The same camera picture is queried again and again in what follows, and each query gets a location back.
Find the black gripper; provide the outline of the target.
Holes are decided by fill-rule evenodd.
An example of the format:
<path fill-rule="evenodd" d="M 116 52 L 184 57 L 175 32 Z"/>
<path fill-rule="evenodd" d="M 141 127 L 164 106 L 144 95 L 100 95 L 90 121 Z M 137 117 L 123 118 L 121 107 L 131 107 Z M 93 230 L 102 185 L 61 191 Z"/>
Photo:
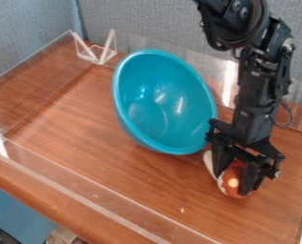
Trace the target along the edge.
<path fill-rule="evenodd" d="M 231 162 L 239 159 L 245 168 L 241 173 L 239 195 L 247 196 L 264 177 L 275 179 L 280 173 L 284 155 L 269 143 L 279 105 L 235 106 L 232 122 L 211 118 L 205 141 L 212 153 L 212 171 L 219 176 Z"/>

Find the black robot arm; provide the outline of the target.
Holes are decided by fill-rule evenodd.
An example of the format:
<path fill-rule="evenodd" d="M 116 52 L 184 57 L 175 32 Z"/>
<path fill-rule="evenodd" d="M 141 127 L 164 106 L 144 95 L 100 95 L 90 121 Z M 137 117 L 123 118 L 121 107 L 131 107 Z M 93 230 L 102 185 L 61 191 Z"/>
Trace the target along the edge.
<path fill-rule="evenodd" d="M 212 175 L 221 178 L 235 160 L 243 165 L 237 193 L 248 195 L 264 178 L 280 174 L 284 155 L 269 143 L 277 110 L 285 105 L 292 52 L 291 30 L 265 0 L 193 0 L 208 45 L 237 60 L 237 95 L 229 123 L 208 120 Z"/>

